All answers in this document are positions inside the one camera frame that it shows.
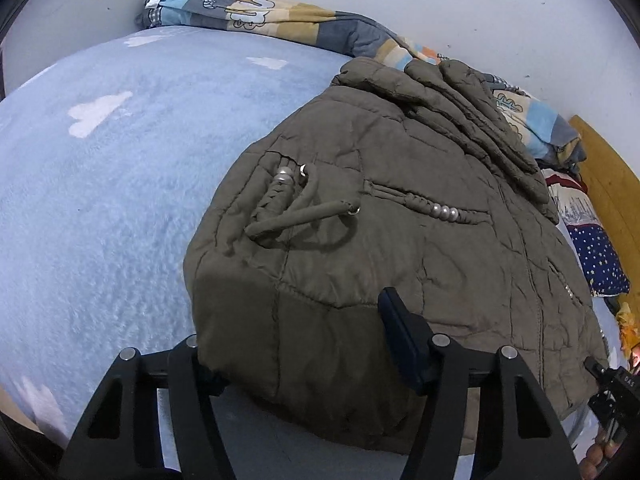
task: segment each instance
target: fabric tag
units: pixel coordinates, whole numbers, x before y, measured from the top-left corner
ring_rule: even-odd
[[[146,3],[145,9],[157,9],[159,3],[160,3],[160,0],[149,0]]]

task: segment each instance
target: finger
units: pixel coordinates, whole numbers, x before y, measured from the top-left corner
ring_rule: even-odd
[[[616,454],[616,452],[620,449],[620,444],[616,444],[615,442],[609,442],[605,447],[604,447],[604,455],[607,458],[613,458],[613,456]]]
[[[598,465],[602,462],[602,458],[604,457],[604,452],[602,450],[602,446],[599,444],[593,444],[588,450],[586,459],[591,462],[593,465]]]
[[[595,480],[596,476],[598,476],[596,466],[586,458],[583,458],[582,462],[580,462],[580,476],[582,480]]]
[[[596,443],[602,444],[604,443],[604,439],[607,436],[607,432],[604,430],[602,426],[598,427],[598,435],[596,436]]]

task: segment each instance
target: hand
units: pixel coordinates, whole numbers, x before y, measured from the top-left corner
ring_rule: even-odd
[[[637,344],[631,349],[631,359],[629,359],[629,361],[632,370],[640,368],[640,344]]]
[[[600,428],[598,436],[596,437],[596,443],[587,450],[587,456],[580,462],[580,475],[582,476],[582,480],[594,480],[598,475],[596,468],[600,465],[602,459],[606,457],[610,460],[620,447],[620,444],[614,442],[604,444],[604,438],[605,432]]]

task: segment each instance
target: white cloud pattern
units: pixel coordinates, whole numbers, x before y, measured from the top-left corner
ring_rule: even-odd
[[[124,43],[129,46],[140,46],[154,41],[162,40],[166,36],[132,36]]]
[[[69,135],[78,139],[86,138],[132,95],[131,92],[105,95],[91,103],[74,106],[68,111],[68,115],[78,120],[78,122],[71,125]]]
[[[51,390],[44,384],[38,388],[25,376],[22,376],[22,385],[14,384],[24,402],[31,408],[36,424],[41,430],[53,428],[60,434],[66,434],[65,418]]]
[[[271,68],[271,70],[280,70],[288,63],[284,59],[273,59],[273,57],[248,57],[247,59],[256,65]]]
[[[53,67],[55,67],[55,63],[51,66],[47,66],[44,70],[41,70],[40,72],[38,72],[35,76],[33,76],[31,79],[29,79],[28,81],[25,81],[24,83],[22,83],[18,88],[22,88],[23,86],[27,86],[29,83],[36,81],[37,78],[39,78],[41,75],[46,74],[49,70],[51,70]]]

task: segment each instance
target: drawstring cord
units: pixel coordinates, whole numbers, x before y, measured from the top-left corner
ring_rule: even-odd
[[[278,169],[270,188],[252,214],[252,219],[256,221],[244,228],[244,233],[249,238],[256,238],[263,233],[281,231],[289,227],[308,224],[309,222],[323,220],[336,215],[354,215],[358,213],[360,210],[359,197],[354,197],[352,200],[333,200],[332,202],[311,206],[311,201],[316,192],[318,192],[318,172],[313,164],[305,164],[303,168],[307,175],[306,186],[291,205],[280,214],[277,214],[276,210],[284,208],[286,202],[290,200],[290,196],[293,194],[294,181],[293,172],[290,168],[283,167]],[[274,200],[279,207],[269,207]]]

